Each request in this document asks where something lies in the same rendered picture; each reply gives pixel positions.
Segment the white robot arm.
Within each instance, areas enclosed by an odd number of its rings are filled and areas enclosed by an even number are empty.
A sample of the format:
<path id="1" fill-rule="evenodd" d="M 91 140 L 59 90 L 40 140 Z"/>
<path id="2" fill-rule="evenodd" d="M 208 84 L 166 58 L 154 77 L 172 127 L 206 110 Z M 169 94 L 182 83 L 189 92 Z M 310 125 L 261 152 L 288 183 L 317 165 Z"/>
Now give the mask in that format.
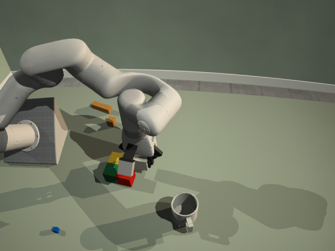
<path id="1" fill-rule="evenodd" d="M 29 48 L 19 67 L 0 90 L 0 153 L 29 152 L 37 147 L 39 130 L 32 121 L 10 122 L 31 93 L 62 81 L 63 68 L 101 97 L 118 96 L 124 134 L 131 139 L 157 136 L 182 104 L 178 92 L 164 81 L 149 74 L 121 72 L 93 54 L 80 39 Z M 152 97 L 147 103 L 144 93 Z"/>

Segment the yellow cube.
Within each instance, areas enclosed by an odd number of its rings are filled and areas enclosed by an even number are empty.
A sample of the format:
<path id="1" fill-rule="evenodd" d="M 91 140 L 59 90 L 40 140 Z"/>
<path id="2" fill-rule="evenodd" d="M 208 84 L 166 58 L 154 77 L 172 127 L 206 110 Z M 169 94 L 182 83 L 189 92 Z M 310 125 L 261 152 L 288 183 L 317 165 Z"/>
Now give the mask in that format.
<path id="1" fill-rule="evenodd" d="M 119 158 L 123 157 L 124 154 L 122 153 L 117 153 L 117 152 L 112 152 L 110 155 L 110 158 L 108 160 L 108 163 L 112 163 L 112 164 L 117 164 L 119 162 Z"/>

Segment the green cube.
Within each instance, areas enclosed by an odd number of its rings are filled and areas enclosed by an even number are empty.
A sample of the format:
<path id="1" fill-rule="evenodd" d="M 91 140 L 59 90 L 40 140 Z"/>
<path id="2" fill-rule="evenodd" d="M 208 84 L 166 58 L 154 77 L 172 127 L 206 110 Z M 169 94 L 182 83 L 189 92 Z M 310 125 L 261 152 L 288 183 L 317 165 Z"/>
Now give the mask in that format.
<path id="1" fill-rule="evenodd" d="M 103 176 L 105 178 L 105 181 L 118 184 L 117 179 L 116 179 L 117 172 L 118 172 L 117 164 L 107 163 L 103 171 Z"/>

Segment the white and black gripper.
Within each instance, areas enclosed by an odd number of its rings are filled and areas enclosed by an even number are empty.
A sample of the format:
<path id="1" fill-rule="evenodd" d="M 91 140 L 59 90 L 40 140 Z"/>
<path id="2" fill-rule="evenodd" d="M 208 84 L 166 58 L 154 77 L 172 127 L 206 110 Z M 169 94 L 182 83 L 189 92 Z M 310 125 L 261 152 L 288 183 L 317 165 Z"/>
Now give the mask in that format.
<path id="1" fill-rule="evenodd" d="M 157 147 L 155 136 L 149 136 L 146 134 L 142 138 L 131 139 L 124 134 L 124 130 L 122 129 L 122 143 L 120 143 L 119 148 L 125 152 L 128 143 L 138 146 L 135 154 L 146 156 L 148 158 L 149 168 L 153 165 L 154 159 L 162 156 L 163 154 L 163 152 Z"/>

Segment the grey mug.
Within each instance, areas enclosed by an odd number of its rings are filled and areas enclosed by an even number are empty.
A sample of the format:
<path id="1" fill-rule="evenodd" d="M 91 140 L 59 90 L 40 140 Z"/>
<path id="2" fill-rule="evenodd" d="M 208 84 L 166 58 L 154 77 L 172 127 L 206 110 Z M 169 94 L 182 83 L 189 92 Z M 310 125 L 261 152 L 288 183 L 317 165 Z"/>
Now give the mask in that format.
<path id="1" fill-rule="evenodd" d="M 189 192 L 178 193 L 171 201 L 171 213 L 173 221 L 180 226 L 188 226 L 188 233 L 193 231 L 193 223 L 196 220 L 197 211 L 198 200 L 193 194 Z"/>

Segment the red cube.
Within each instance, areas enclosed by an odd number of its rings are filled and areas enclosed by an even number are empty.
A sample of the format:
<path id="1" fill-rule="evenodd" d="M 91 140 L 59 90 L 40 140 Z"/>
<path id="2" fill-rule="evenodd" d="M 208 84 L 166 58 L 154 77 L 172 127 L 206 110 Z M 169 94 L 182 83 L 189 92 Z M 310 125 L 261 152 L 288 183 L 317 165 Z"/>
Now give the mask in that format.
<path id="1" fill-rule="evenodd" d="M 133 176 L 129 177 L 129 176 L 125 176 L 125 175 L 120 175 L 117 174 L 116 175 L 116 179 L 119 185 L 124 185 L 124 186 L 128 186 L 128 187 L 132 187 L 133 181 L 135 179 L 135 170 L 133 171 Z"/>

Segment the orange rectangular block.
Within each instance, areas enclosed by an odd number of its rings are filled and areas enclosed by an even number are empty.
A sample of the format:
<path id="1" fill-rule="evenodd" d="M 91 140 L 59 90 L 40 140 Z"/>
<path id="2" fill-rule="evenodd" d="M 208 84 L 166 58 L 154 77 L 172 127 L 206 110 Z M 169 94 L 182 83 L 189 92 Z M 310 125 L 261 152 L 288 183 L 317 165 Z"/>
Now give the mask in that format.
<path id="1" fill-rule="evenodd" d="M 111 106 L 105 105 L 105 104 L 102 104 L 102 103 L 99 103 L 99 102 L 96 102 L 96 101 L 93 101 L 91 103 L 91 106 L 92 106 L 93 109 L 102 111 L 102 112 L 107 113 L 107 114 L 110 114 L 112 112 L 112 107 Z"/>

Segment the orange cube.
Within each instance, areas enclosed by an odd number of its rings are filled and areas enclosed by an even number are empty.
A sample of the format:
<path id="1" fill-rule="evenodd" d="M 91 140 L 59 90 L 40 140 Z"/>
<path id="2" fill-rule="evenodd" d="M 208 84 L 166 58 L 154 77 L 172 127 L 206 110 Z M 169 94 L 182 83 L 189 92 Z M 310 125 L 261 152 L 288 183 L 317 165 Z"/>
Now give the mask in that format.
<path id="1" fill-rule="evenodd" d="M 117 123 L 116 117 L 109 116 L 108 119 L 106 120 L 106 122 L 107 122 L 107 126 L 114 127 Z"/>

